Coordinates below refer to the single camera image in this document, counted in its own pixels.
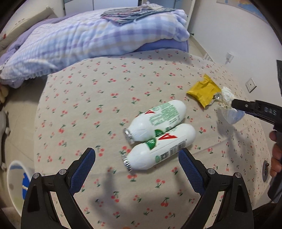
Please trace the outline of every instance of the barcode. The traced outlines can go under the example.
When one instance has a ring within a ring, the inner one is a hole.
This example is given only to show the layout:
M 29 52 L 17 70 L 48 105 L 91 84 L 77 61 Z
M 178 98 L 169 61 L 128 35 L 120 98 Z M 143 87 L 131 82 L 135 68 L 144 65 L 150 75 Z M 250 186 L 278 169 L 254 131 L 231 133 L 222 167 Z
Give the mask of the barcode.
M 174 146 L 170 149 L 170 155 L 177 153 L 179 150 L 181 150 L 185 146 L 186 146 L 186 141 L 180 142 L 178 145 L 176 145 L 176 146 Z

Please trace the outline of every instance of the white bucket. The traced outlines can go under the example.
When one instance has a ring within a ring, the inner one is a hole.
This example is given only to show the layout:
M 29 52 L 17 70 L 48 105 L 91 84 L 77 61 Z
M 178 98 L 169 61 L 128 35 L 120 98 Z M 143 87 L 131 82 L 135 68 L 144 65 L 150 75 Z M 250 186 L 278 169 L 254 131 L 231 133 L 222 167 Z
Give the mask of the white bucket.
M 24 193 L 34 174 L 34 169 L 28 168 L 20 161 L 13 161 L 7 171 L 7 185 L 12 203 L 21 216 L 24 203 Z

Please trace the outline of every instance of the white bottle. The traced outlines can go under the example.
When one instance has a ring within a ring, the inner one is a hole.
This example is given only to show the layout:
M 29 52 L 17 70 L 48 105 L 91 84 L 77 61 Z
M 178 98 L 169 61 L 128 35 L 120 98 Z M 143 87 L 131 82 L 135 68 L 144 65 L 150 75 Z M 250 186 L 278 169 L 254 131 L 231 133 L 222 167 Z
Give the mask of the white bottle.
M 175 127 L 182 121 L 186 106 L 182 101 L 172 100 L 153 107 L 133 119 L 125 136 L 130 144 L 145 142 Z
M 129 171 L 149 169 L 193 143 L 196 131 L 190 124 L 182 123 L 167 133 L 135 146 L 123 158 Z

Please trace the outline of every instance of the tiled floor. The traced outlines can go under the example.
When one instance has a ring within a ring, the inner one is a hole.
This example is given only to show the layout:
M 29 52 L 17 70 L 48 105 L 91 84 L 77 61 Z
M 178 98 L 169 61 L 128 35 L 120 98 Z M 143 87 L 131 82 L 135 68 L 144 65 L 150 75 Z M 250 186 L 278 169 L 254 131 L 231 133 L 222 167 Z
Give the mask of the tiled floor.
M 189 41 L 189 53 L 203 57 L 191 40 Z M 7 167 L 13 160 L 19 160 L 25 166 L 34 167 L 34 118 L 45 83 L 46 78 L 39 77 L 25 82 L 19 89 L 10 90 L 4 110 L 9 111 L 11 134 L 8 137 L 3 137 L 2 140 L 4 146 L 2 158 L 4 158 Z M 7 172 L 0 171 L 0 207 L 12 206 L 6 176 Z

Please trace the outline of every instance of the yellow snack package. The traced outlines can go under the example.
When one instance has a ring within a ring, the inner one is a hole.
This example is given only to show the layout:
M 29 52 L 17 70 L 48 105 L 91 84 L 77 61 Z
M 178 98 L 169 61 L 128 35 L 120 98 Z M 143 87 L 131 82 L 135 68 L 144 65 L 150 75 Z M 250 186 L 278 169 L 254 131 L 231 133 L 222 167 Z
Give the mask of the yellow snack package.
M 204 80 L 197 82 L 189 91 L 187 91 L 187 94 L 197 99 L 205 108 L 211 103 L 213 96 L 218 92 L 221 92 L 221 89 L 207 74 L 205 74 Z

